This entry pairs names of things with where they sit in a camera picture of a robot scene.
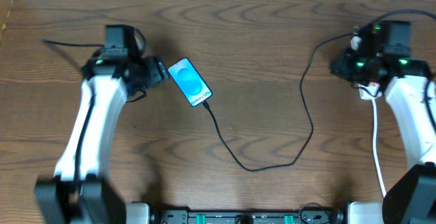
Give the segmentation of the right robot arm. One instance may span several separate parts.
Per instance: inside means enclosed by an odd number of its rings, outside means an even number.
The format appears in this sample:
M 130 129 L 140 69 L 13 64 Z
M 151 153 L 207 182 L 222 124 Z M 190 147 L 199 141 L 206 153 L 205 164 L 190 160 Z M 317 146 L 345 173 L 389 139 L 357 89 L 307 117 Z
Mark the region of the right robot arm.
M 397 121 L 406 174 L 380 202 L 352 202 L 347 223 L 435 222 L 435 83 L 426 61 L 413 59 L 411 23 L 381 20 L 361 27 L 330 65 L 331 74 L 360 88 L 378 85 Z

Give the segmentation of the white power strip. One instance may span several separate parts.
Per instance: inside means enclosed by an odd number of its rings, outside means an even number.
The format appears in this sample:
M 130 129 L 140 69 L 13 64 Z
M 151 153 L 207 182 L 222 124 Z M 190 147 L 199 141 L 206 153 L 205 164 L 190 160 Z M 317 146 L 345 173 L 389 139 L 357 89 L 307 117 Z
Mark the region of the white power strip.
M 353 36 L 350 41 L 350 46 L 352 50 L 357 50 L 362 39 L 358 36 Z M 379 90 L 379 84 L 375 82 L 370 82 L 366 86 L 363 84 L 355 83 L 352 85 L 353 88 L 359 90 L 360 98 L 363 100 L 377 99 L 382 96 L 382 92 Z

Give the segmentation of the blue Samsung Galaxy smartphone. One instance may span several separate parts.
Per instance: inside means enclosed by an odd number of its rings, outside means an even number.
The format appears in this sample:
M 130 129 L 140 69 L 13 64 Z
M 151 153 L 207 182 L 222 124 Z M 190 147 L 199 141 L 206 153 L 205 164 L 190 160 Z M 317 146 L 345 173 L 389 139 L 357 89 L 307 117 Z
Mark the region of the blue Samsung Galaxy smartphone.
M 187 57 L 170 66 L 168 72 L 191 107 L 213 96 L 212 90 Z

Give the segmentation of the brown cardboard panel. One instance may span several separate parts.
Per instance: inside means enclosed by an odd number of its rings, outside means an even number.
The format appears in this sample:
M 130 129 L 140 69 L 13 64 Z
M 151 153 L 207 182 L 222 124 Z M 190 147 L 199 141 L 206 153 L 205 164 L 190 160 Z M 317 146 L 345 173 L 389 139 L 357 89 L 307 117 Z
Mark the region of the brown cardboard panel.
M 6 29 L 6 23 L 10 15 L 14 0 L 0 0 L 0 38 Z

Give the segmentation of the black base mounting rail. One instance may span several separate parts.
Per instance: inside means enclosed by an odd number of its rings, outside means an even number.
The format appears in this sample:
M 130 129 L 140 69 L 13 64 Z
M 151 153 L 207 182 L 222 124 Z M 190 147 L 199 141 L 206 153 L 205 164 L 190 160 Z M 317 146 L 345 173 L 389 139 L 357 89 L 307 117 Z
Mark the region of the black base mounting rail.
M 290 212 L 236 212 L 154 210 L 151 224 L 340 224 L 346 223 L 340 210 L 303 208 Z

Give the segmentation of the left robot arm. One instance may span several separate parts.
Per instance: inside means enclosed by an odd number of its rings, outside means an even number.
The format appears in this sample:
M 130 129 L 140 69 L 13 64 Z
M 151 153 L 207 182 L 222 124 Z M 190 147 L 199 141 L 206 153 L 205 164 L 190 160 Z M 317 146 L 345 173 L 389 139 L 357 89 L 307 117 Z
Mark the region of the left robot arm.
M 36 202 L 45 223 L 154 223 L 148 204 L 127 204 L 110 186 L 109 162 L 123 106 L 168 81 L 168 70 L 159 56 L 144 55 L 146 38 L 133 26 L 106 26 L 106 40 L 95 49 L 80 69 L 71 137 L 53 177 L 37 180 Z

